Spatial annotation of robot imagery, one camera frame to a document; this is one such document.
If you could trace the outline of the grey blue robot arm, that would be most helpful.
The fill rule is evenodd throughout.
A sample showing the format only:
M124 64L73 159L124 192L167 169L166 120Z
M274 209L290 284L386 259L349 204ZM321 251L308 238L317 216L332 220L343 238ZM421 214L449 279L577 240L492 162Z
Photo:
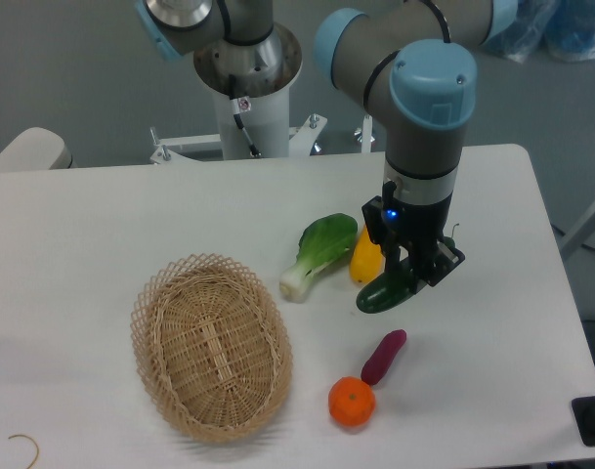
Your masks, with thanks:
M137 15L167 60L192 55L214 96L225 159L286 157L288 90L302 66L295 36L269 1L139 1ZM464 259L443 230L476 103L470 48L514 20L514 1L404 1L373 18L330 14L314 59L331 85L387 132L382 192L362 210L388 274L433 286Z

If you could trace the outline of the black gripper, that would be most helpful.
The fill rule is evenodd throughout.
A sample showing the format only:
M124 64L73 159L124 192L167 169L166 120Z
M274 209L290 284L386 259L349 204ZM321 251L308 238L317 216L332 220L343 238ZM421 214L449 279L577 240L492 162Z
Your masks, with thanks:
M414 205L394 195L397 185L389 181L382 193L368 201L362 215L370 241L385 259L384 272L401 268L401 259L409 257L413 280L411 293L424 285L435 286L464 260L465 255L453 239L444 238L444 228L451 197L435 204Z

